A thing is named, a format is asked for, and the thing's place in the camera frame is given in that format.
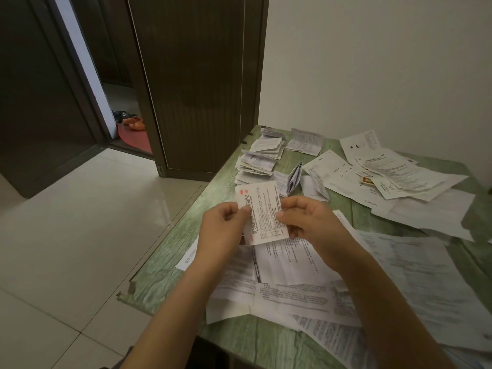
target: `wall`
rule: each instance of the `wall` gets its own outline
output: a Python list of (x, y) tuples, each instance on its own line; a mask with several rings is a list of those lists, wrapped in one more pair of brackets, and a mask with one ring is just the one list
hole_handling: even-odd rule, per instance
[(492, 185), (492, 0), (270, 0), (259, 124), (464, 162)]
[(93, 91), (93, 96), (99, 105), (104, 122), (108, 127), (109, 134), (112, 138), (116, 138), (116, 136), (118, 136), (118, 130), (116, 128), (115, 119), (102, 89), (101, 81), (97, 75), (97, 71), (82, 35), (82, 31), (80, 30), (77, 18), (75, 17), (70, 0), (55, 0), (55, 2), (87, 76), (87, 80)]

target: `person's right hand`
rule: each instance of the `person's right hand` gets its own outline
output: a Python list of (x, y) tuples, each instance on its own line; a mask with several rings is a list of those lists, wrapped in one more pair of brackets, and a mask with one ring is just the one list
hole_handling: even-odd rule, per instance
[(277, 219), (287, 225), (291, 238), (309, 241), (334, 271), (365, 253), (326, 204), (303, 196), (284, 198), (281, 204)]

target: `person's left hand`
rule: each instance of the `person's left hand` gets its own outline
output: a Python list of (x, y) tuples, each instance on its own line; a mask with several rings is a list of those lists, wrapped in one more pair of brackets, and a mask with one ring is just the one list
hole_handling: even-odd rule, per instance
[(238, 249), (244, 224), (250, 215), (249, 206), (239, 210), (235, 202), (220, 203), (205, 211), (193, 263), (222, 272)]

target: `forearm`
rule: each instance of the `forearm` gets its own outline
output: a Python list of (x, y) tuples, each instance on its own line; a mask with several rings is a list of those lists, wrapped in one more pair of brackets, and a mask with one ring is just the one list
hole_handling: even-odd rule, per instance
[(361, 249), (341, 267), (381, 368), (454, 368), (377, 261)]
[(140, 336), (122, 369), (183, 368), (220, 275), (192, 263)]

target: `green table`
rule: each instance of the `green table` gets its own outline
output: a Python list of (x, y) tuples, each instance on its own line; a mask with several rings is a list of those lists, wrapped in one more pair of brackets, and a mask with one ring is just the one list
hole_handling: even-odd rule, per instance
[[(279, 130), (287, 135), (290, 132)], [(154, 314), (167, 294), (182, 275), (175, 265), (198, 236), (204, 211), (216, 204), (234, 200), (234, 168), (241, 149), (249, 149), (260, 136), (260, 127), (255, 126), (252, 135), (246, 137), (247, 145), (240, 145), (205, 188), (179, 223), (164, 239), (145, 265), (132, 279), (135, 286), (131, 295), (122, 295), (120, 300), (149, 314)], [(327, 139), (321, 153), (333, 150), (345, 159), (338, 140)], [(449, 254), (466, 282), (475, 290), (482, 303), (492, 311), (492, 199), (462, 163), (404, 154), (419, 162), (422, 167), (443, 173), (468, 175), (455, 189), (476, 194), (473, 204), (463, 220), (463, 226), (471, 230), (475, 242), (453, 238)], [(285, 150), (274, 170), (290, 173), (299, 161), (307, 163), (312, 156)], [(388, 235), (420, 237), (418, 230), (371, 215), (371, 210), (338, 193), (329, 191), (334, 210), (341, 210), (355, 229)], [(300, 185), (292, 195), (301, 195)], [(198, 335), (235, 356), (265, 368), (343, 368), (337, 360), (306, 334), (295, 332), (261, 318), (246, 315), (211, 325), (205, 324), (205, 316)]]

